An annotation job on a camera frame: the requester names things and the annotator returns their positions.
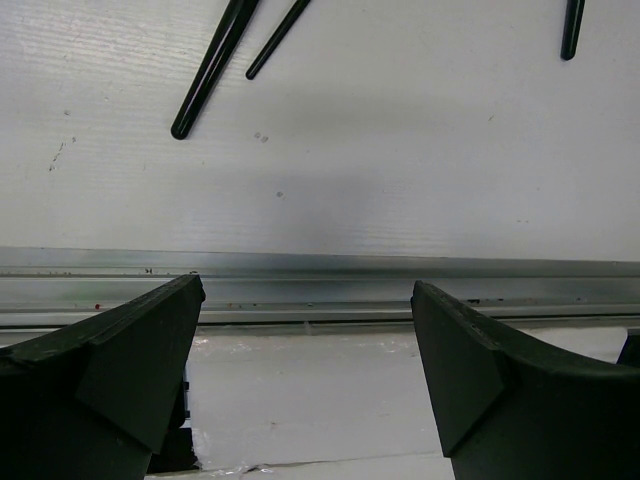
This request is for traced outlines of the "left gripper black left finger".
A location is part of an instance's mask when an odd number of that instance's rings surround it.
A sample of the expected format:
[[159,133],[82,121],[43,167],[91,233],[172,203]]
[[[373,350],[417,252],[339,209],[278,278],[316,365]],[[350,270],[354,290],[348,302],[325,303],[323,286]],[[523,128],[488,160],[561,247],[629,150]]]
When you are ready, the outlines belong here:
[[142,479],[160,452],[205,292],[180,276],[1,350],[4,479]]

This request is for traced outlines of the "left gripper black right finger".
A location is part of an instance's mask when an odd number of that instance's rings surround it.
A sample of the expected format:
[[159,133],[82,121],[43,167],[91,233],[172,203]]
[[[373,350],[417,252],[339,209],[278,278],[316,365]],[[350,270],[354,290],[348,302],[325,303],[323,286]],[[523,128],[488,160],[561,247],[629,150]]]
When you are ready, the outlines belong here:
[[639,334],[614,363],[553,346],[417,282],[412,317],[458,479],[635,479]]

